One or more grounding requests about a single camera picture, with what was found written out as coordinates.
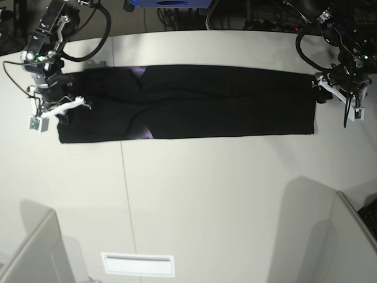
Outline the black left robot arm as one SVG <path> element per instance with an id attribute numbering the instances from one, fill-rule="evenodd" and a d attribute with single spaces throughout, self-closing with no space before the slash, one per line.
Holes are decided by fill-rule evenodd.
<path id="1" fill-rule="evenodd" d="M 376 74 L 376 45 L 362 35 L 351 23 L 334 11 L 328 1 L 287 1 L 298 12 L 306 26 L 302 28 L 295 41 L 300 58 L 311 67 L 320 71 L 326 83 L 334 85 L 346 93 L 346 102 L 355 100 L 361 107 L 366 96 L 369 76 Z M 307 57 L 301 47 L 303 37 L 312 30 L 320 31 L 325 41 L 339 48 L 338 65 L 321 67 Z"/>

